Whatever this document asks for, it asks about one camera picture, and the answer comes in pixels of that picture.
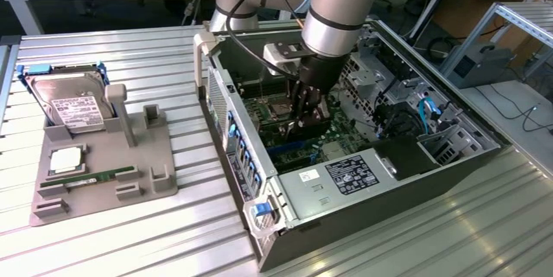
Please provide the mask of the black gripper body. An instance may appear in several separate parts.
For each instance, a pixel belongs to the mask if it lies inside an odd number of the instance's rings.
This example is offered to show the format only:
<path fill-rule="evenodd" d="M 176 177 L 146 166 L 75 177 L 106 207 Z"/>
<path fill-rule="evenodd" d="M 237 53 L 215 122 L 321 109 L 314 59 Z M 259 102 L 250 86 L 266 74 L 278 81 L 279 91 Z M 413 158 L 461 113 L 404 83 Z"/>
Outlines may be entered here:
<path fill-rule="evenodd" d="M 323 55 L 303 57 L 299 61 L 299 81 L 322 93 L 327 93 L 339 80 L 347 60 L 347 54 L 339 57 Z"/>

